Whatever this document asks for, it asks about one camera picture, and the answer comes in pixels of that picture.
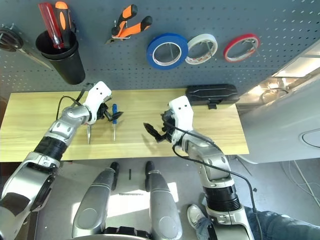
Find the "red tape roll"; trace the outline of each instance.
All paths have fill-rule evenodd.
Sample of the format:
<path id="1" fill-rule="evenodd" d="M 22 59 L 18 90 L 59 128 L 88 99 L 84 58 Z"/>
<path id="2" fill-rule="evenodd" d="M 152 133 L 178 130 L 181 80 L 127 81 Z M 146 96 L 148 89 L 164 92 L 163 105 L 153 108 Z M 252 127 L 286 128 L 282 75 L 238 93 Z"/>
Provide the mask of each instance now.
<path id="1" fill-rule="evenodd" d="M 229 57 L 228 56 L 229 50 L 232 49 L 236 44 L 241 43 L 243 41 L 252 41 L 252 48 L 246 51 L 245 54 L 243 55 Z M 235 39 L 233 39 L 231 42 L 229 42 L 223 51 L 223 56 L 225 60 L 229 63 L 241 62 L 247 59 L 248 57 L 250 57 L 252 54 L 254 54 L 256 49 L 259 47 L 259 45 L 260 45 L 259 37 L 253 33 L 247 33 L 247 34 L 238 36 Z"/>

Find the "blue screwdriver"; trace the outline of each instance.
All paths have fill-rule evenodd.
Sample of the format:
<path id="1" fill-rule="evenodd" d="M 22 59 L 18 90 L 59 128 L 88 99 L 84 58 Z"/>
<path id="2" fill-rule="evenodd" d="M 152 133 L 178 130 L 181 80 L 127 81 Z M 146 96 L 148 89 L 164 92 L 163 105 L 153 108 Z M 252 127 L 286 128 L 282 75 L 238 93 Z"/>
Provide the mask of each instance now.
<path id="1" fill-rule="evenodd" d="M 118 107 L 117 104 L 112 105 L 112 115 L 116 114 L 118 112 Z M 113 141 L 116 140 L 116 124 L 117 124 L 117 119 L 112 120 L 112 127 L 113 127 Z"/>

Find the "wooden table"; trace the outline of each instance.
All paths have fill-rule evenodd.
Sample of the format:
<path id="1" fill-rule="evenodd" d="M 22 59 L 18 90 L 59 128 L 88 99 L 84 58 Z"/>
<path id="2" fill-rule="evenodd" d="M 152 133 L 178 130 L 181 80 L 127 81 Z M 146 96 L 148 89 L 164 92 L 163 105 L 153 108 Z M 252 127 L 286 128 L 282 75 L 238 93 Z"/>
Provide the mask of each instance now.
<path id="1" fill-rule="evenodd" d="M 106 104 L 111 110 L 117 103 L 124 114 L 113 128 L 106 119 L 92 127 L 91 144 L 87 142 L 87 127 L 81 126 L 63 160 L 111 159 L 174 156 L 169 142 L 156 143 L 143 123 L 162 128 L 160 114 L 168 109 L 169 101 L 184 95 L 185 89 L 114 90 Z M 57 105 L 63 95 L 76 98 L 79 92 L 12 93 L 0 129 L 0 162 L 21 162 L 33 151 L 46 130 L 55 120 Z M 64 99 L 61 109 L 70 106 Z M 235 105 L 220 105 L 208 110 L 195 106 L 193 127 L 212 138 L 226 155 L 248 154 L 244 132 Z"/>

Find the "jeans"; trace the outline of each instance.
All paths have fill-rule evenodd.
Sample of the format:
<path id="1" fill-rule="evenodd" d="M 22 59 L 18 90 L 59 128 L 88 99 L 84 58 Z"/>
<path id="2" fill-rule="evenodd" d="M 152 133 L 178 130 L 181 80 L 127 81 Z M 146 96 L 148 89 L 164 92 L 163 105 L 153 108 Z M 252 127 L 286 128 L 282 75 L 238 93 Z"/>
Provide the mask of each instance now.
<path id="1" fill-rule="evenodd" d="M 256 217 L 252 208 L 245 207 L 245 213 L 255 240 L 260 240 Z M 272 211 L 258 211 L 263 240 L 320 240 L 320 226 L 305 221 L 296 220 Z M 198 240 L 208 240 L 208 225 L 206 217 L 196 225 Z"/>

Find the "gray pegboard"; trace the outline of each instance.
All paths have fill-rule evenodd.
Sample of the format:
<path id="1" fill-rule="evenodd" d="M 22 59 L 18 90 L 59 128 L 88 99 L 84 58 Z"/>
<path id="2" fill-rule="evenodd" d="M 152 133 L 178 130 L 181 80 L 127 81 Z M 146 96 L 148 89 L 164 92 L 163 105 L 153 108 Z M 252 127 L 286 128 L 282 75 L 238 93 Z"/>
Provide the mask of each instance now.
<path id="1" fill-rule="evenodd" d="M 37 0 L 2 0 L 0 24 L 18 27 L 34 51 L 37 36 L 45 30 Z M 320 37 L 319 0 L 66 0 L 78 29 L 79 52 L 85 82 L 104 81 L 113 90 L 183 88 L 195 84 L 234 84 L 242 94 L 293 59 Z M 152 26 L 124 42 L 105 45 L 113 22 L 124 7 L 136 4 L 138 14 L 129 26 L 145 16 Z M 213 34 L 219 44 L 213 59 L 200 64 L 183 63 L 172 70 L 152 68 L 146 59 L 149 42 L 163 33 L 177 33 L 188 40 Z M 260 37 L 260 56 L 239 63 L 223 57 L 233 38 L 255 33 Z M 76 91 L 57 72 L 34 63 L 20 53 L 0 50 L 0 94 L 11 92 Z"/>

